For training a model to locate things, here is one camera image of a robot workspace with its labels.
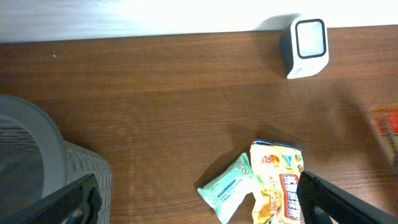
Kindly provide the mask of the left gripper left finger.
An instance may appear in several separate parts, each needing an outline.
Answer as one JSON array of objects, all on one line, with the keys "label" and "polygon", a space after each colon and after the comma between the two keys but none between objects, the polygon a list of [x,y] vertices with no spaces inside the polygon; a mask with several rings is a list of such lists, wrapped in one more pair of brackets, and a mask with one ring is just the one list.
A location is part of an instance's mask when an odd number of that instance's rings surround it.
[{"label": "left gripper left finger", "polygon": [[1,223],[96,224],[102,199],[94,174],[87,174],[60,190],[16,212]]}]

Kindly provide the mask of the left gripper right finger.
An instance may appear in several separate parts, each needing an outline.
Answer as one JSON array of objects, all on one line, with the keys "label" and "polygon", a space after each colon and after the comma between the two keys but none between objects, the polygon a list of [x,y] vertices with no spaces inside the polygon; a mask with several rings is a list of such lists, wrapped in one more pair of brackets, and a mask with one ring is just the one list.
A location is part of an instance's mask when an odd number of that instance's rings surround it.
[{"label": "left gripper right finger", "polygon": [[297,187],[306,224],[331,223],[397,223],[392,216],[355,197],[319,176],[303,171]]}]

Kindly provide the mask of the yellow snack bag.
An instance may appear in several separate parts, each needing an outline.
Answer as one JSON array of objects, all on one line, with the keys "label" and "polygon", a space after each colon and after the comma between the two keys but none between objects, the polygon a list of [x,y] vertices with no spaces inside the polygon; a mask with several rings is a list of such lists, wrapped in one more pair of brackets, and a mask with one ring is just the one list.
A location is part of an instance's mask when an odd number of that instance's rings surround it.
[{"label": "yellow snack bag", "polygon": [[251,144],[251,167],[256,181],[253,222],[300,223],[297,195],[303,171],[302,147],[282,142],[255,140]]}]

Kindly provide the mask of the teal wipes pack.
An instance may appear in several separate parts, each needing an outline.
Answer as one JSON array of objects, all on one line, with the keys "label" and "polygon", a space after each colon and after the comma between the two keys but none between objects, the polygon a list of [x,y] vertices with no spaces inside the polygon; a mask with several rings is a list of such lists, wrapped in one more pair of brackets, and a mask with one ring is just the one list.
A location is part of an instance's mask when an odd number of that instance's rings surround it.
[{"label": "teal wipes pack", "polygon": [[227,224],[247,194],[253,192],[255,179],[246,152],[222,174],[197,188],[202,199],[215,211],[218,220]]}]

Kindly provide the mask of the orange spaghetti pack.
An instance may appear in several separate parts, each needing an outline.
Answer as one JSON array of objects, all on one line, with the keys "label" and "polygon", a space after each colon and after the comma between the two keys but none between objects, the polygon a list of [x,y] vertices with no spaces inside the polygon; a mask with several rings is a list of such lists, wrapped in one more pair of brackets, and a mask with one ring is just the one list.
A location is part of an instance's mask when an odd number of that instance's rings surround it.
[{"label": "orange spaghetti pack", "polygon": [[397,172],[397,103],[374,106],[370,115],[389,165]]}]

